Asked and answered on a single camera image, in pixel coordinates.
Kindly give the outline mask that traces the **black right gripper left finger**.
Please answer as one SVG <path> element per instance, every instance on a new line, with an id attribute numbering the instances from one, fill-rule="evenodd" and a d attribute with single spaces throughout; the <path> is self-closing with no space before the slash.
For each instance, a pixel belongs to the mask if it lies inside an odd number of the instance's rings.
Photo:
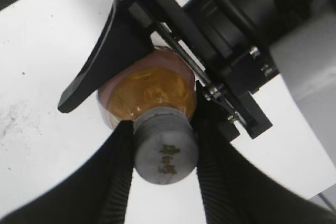
<path id="1" fill-rule="evenodd" d="M 122 121 L 78 170 L 1 223 L 124 223 L 133 166 L 133 123 Z"/>

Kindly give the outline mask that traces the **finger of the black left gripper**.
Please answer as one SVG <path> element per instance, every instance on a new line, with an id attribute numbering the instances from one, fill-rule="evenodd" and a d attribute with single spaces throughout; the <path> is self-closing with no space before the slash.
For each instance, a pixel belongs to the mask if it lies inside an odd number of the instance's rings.
<path id="1" fill-rule="evenodd" d="M 89 58 L 63 91 L 58 110 L 69 113 L 108 80 L 151 53 L 150 34 L 131 14 L 132 0 L 114 0 Z"/>

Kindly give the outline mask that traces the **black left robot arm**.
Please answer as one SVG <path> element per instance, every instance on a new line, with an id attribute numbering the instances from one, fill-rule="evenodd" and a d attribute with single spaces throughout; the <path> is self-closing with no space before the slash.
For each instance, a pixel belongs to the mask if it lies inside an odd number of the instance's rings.
<path id="1" fill-rule="evenodd" d="M 195 131 L 238 136 L 237 120 L 252 138 L 271 127 L 252 98 L 279 73 L 270 48 L 313 17 L 314 0 L 114 0 L 83 68 L 64 90 L 58 110 L 77 108 L 109 79 L 154 51 L 152 33 L 199 75 Z M 334 5 L 335 0 L 326 0 Z"/>

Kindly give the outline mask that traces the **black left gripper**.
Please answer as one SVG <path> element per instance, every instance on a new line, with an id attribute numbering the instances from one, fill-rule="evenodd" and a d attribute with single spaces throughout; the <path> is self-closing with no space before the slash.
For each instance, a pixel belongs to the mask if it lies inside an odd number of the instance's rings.
<path id="1" fill-rule="evenodd" d="M 236 126 L 229 122 L 231 115 L 251 138 L 258 137 L 272 126 L 259 105 L 244 94 L 235 95 L 224 79 L 220 53 L 201 33 L 189 15 L 176 0 L 134 0 L 136 5 L 154 23 L 155 31 L 187 62 L 201 81 L 195 82 L 197 105 L 195 131 L 206 125 L 219 131 L 227 142 L 240 136 Z"/>

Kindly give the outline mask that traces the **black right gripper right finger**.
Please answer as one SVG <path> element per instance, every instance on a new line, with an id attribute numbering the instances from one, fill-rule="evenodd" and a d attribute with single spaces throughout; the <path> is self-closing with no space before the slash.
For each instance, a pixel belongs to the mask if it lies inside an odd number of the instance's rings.
<path id="1" fill-rule="evenodd" d="M 191 121 L 195 131 L 195 113 Z M 335 214 L 268 177 L 206 125 L 195 136 L 206 223 L 335 223 Z"/>

